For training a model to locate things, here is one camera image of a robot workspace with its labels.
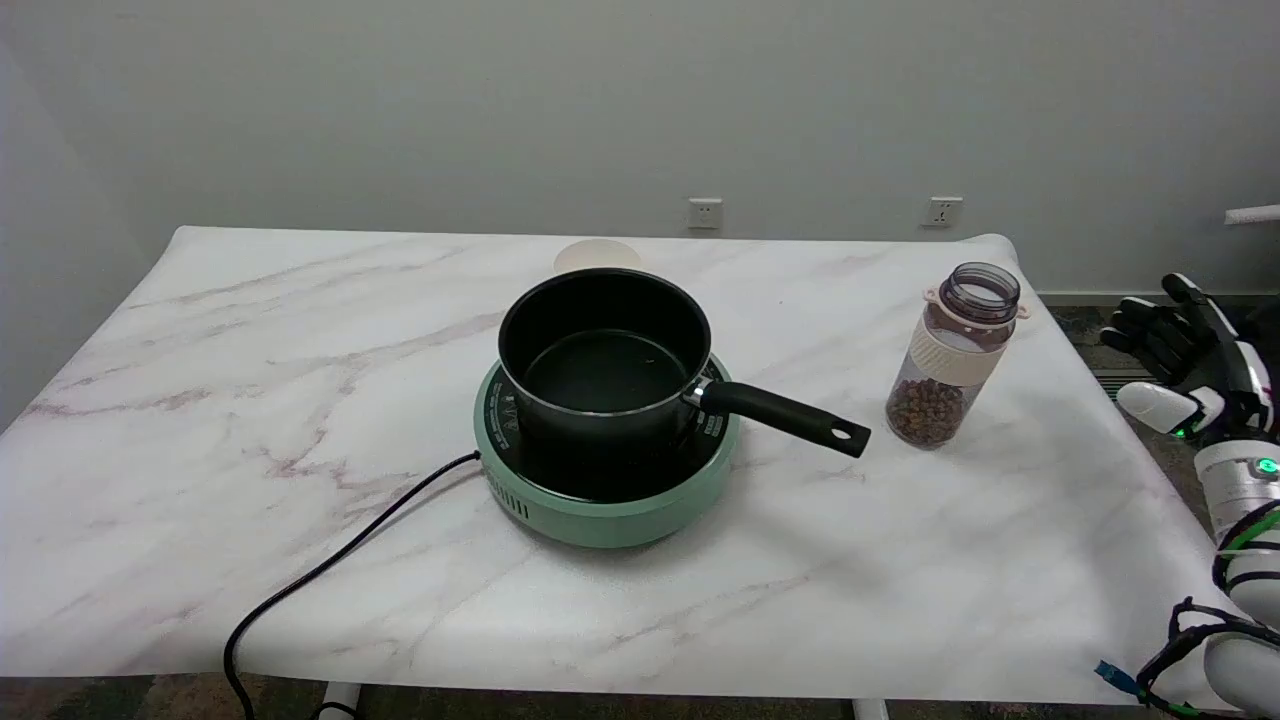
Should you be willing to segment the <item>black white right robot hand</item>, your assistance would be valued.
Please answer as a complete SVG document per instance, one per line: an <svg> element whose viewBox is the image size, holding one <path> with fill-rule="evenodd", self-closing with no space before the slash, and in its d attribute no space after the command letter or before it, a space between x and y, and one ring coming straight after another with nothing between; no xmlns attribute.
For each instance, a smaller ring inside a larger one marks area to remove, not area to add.
<svg viewBox="0 0 1280 720"><path fill-rule="evenodd" d="M1161 279L1165 305L1125 297L1100 331L1102 345L1135 359L1158 387L1190 398L1210 389L1216 416L1199 404L1170 428L1187 441L1277 441L1277 296L1225 306L1181 273Z"/></svg>

